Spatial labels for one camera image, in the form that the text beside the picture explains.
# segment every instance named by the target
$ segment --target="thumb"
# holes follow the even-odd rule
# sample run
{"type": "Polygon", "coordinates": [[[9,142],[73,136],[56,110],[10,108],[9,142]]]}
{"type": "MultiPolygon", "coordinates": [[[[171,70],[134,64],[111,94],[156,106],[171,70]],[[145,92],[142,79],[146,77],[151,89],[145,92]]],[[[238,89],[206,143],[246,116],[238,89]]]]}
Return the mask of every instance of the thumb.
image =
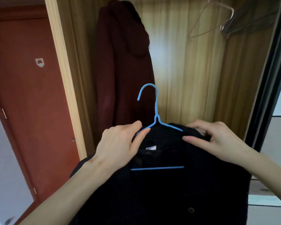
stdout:
{"type": "Polygon", "coordinates": [[[148,134],[148,132],[150,132],[150,130],[151,130],[150,128],[144,129],[141,132],[139,132],[138,135],[134,138],[130,147],[130,151],[133,155],[137,153],[138,148],[140,147],[143,139],[148,134]]]}
{"type": "Polygon", "coordinates": [[[184,136],[182,137],[182,140],[199,148],[202,148],[209,153],[212,153],[212,144],[209,141],[197,138],[195,136],[184,136]]]}

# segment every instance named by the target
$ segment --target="red door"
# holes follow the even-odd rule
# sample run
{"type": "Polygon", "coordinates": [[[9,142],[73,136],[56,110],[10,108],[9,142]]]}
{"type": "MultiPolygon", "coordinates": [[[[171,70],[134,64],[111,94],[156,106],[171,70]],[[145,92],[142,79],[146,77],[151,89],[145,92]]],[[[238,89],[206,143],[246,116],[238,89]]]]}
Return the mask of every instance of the red door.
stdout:
{"type": "Polygon", "coordinates": [[[0,22],[0,105],[43,202],[79,162],[48,18],[0,22]]]}

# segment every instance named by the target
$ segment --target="hand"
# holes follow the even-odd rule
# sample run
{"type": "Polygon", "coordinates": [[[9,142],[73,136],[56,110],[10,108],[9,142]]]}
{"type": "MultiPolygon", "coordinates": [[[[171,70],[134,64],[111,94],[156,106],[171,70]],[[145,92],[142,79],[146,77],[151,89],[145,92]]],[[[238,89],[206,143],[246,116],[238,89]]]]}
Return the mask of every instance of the hand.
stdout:
{"type": "Polygon", "coordinates": [[[135,133],[141,127],[142,123],[136,121],[131,125],[118,125],[104,130],[96,154],[91,160],[99,161],[111,173],[119,170],[135,156],[140,144],[150,131],[150,128],[148,128],[139,132],[131,143],[135,133]]]}
{"type": "Polygon", "coordinates": [[[223,161],[244,166],[248,153],[254,151],[223,122],[209,123],[196,120],[186,126],[197,129],[202,135],[208,133],[211,135],[211,140],[208,142],[194,136],[184,136],[184,141],[204,149],[223,161]]]}

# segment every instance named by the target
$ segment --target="jacket button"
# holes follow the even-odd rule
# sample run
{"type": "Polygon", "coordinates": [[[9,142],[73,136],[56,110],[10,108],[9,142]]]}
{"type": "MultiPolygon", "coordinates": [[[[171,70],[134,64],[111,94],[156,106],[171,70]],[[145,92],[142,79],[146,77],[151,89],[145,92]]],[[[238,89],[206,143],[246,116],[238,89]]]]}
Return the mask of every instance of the jacket button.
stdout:
{"type": "Polygon", "coordinates": [[[188,212],[191,213],[191,214],[193,214],[193,213],[195,212],[195,210],[194,210],[194,208],[189,208],[189,209],[188,209],[188,212]]]}

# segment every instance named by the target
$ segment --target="coat hood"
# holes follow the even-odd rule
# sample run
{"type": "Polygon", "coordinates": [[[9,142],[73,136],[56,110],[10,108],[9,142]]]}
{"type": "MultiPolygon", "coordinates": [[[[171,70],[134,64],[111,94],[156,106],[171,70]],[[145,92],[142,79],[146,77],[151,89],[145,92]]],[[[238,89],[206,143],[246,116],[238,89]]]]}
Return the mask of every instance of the coat hood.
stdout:
{"type": "Polygon", "coordinates": [[[143,56],[149,52],[149,35],[133,4],[129,1],[111,0],[107,7],[119,23],[128,51],[135,56],[143,56]]]}

